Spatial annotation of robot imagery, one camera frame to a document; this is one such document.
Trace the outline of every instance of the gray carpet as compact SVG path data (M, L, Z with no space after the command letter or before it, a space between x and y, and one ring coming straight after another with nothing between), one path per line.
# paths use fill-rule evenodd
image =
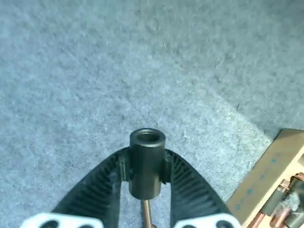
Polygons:
M141 127L228 200L280 128L304 129L303 42L302 0L1 0L1 227L51 210ZM125 184L120 227L140 226Z

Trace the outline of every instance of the blue marking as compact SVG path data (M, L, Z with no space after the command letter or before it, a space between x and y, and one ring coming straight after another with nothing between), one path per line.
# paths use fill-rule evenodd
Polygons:
M248 189L247 190L247 195L251 195L252 192L253 192L253 189Z

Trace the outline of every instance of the copper pipe fitting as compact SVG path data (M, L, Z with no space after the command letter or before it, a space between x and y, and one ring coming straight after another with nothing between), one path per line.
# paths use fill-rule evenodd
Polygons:
M290 211L291 211L291 208L287 207L283 210L283 212L281 214L275 215L270 222L270 226L272 228L281 228L284 223L285 218L288 216Z
M247 228L257 228L260 225L260 223L263 221L264 217L265 214L259 211Z
M288 180L283 179L279 185L279 188L282 190L282 192L289 191L289 184L290 182Z

